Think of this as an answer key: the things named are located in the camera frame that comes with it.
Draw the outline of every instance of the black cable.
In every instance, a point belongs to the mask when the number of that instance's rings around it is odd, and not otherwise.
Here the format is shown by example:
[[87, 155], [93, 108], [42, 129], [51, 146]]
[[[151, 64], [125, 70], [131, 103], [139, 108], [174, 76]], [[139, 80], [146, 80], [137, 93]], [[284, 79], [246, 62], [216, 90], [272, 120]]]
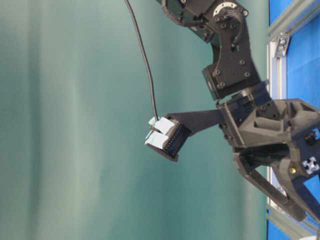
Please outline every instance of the black cable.
[[148, 61], [148, 58], [147, 58], [147, 54], [146, 54], [146, 51], [145, 51], [144, 44], [142, 42], [142, 38], [141, 38], [141, 34], [140, 34], [140, 30], [139, 30], [139, 27], [138, 27], [138, 23], [137, 23], [137, 20], [136, 20], [135, 13], [134, 13], [129, 1], [128, 0], [124, 0], [124, 1], [125, 1], [126, 6], [129, 9], [129, 12], [130, 12], [130, 15], [131, 15], [131, 18], [132, 18], [132, 21], [133, 21], [133, 25], [134, 25], [134, 28], [135, 28], [135, 32], [136, 32], [136, 35], [137, 35], [137, 38], [138, 38], [138, 42], [139, 42], [139, 46], [140, 46], [141, 53], [142, 53], [142, 56], [143, 56], [146, 72], [147, 72], [148, 78], [149, 78], [153, 113], [154, 113], [155, 120], [158, 121], [159, 117], [158, 117], [158, 112], [157, 112], [157, 107], [156, 107], [154, 80], [153, 80], [153, 77], [152, 77], [149, 61]]

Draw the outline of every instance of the gold screw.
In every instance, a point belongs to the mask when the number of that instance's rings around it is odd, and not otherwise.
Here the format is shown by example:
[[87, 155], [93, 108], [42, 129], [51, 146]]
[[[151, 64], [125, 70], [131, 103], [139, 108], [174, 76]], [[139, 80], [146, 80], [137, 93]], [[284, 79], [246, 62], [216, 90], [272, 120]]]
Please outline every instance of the gold screw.
[[296, 170], [295, 168], [293, 168], [293, 167], [290, 168], [290, 173], [291, 173], [291, 174], [295, 174], [296, 172], [297, 172], [297, 170]]

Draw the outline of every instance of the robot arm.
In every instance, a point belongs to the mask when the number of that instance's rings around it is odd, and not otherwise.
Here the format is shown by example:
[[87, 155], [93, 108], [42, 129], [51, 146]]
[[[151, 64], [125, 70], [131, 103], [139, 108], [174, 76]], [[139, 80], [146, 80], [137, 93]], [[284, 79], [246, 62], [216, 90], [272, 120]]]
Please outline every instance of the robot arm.
[[[203, 75], [217, 110], [153, 119], [145, 144], [176, 162], [189, 136], [219, 125], [244, 178], [296, 220], [308, 212], [320, 222], [320, 203], [304, 184], [320, 174], [320, 111], [300, 99], [271, 99], [252, 60], [248, 11], [235, 0], [157, 1], [176, 24], [211, 44], [213, 63]], [[261, 165], [272, 167], [286, 195], [256, 171]]]

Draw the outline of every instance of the teal backdrop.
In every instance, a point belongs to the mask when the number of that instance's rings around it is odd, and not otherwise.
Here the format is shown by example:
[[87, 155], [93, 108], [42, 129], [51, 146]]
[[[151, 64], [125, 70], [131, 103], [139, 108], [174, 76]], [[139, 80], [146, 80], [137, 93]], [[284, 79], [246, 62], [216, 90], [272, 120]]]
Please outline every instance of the teal backdrop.
[[[210, 46], [131, 2], [159, 114], [214, 108]], [[265, 79], [268, 1], [240, 3]], [[217, 127], [178, 164], [144, 146], [153, 112], [124, 1], [2, 0], [0, 53], [1, 240], [266, 239], [266, 198]]]

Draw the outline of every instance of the blue panel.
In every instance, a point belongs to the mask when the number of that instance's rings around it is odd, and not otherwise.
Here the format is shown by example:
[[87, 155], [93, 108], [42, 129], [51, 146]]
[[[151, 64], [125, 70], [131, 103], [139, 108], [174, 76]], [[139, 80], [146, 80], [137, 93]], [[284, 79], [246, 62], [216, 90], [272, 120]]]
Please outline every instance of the blue panel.
[[267, 240], [290, 240], [281, 230], [271, 221], [268, 221], [268, 239]]
[[313, 178], [310, 178], [308, 181], [304, 182], [304, 185], [311, 193], [313, 193], [314, 197], [318, 200], [320, 203], [320, 179], [319, 176], [314, 176]]
[[294, 0], [270, 0], [270, 24], [289, 7]]
[[[287, 96], [300, 98], [320, 109], [320, 16], [316, 17], [291, 39], [287, 53]], [[318, 177], [306, 182], [320, 200]]]

